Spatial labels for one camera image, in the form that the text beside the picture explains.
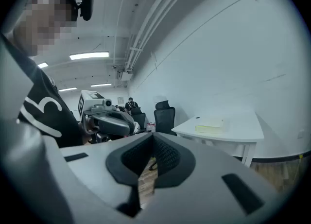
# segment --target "fluorescent light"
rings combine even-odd
[[[41,63],[38,65],[39,68],[44,68],[44,67],[47,67],[48,64],[47,63]]]
[[[109,57],[109,52],[90,52],[90,53],[70,55],[69,57],[71,58],[71,60],[94,58],[94,57]]]
[[[58,92],[63,92],[63,91],[68,91],[68,90],[75,90],[75,89],[77,89],[77,88],[76,87],[65,88],[65,89],[58,90]]]
[[[96,84],[96,85],[91,85],[91,86],[111,86],[111,83],[106,83],[106,84]]]

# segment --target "floor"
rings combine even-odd
[[[151,201],[154,191],[154,181],[157,178],[156,165],[153,171],[148,170],[154,160],[154,158],[150,159],[138,179],[140,207],[142,209]],[[290,190],[298,182],[309,162],[311,162],[310,156],[280,163],[252,163],[250,168],[270,182],[278,192],[283,192]]]

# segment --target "white desk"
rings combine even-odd
[[[230,142],[244,145],[242,163],[250,166],[257,142],[264,141],[261,126],[255,112],[244,112],[239,114],[221,114],[219,117],[224,119],[222,133],[199,133],[195,131],[197,125],[202,124],[201,119],[207,116],[197,115],[190,120],[172,129],[179,137],[191,137],[201,143],[202,140],[214,142]]]

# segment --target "wall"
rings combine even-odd
[[[120,106],[125,106],[125,103],[128,101],[128,90],[126,88],[112,88],[112,87],[98,87],[98,88],[92,88],[89,90],[97,91],[102,96],[104,96],[106,99],[112,100],[113,105],[119,105],[118,104],[118,97],[124,98],[124,104],[120,104]],[[59,92],[60,96],[66,103],[66,105],[69,107],[70,111],[73,112],[75,118],[79,121],[80,116],[78,113],[78,102],[80,98],[80,91],[64,91]]]
[[[165,95],[175,126],[202,112],[252,109],[265,136],[255,157],[296,155],[311,149],[310,57],[290,0],[179,0],[139,57],[129,94],[149,121],[153,97]],[[241,146],[220,148],[242,156]]]

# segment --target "picture on wall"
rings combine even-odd
[[[118,105],[124,104],[124,98],[118,97]]]

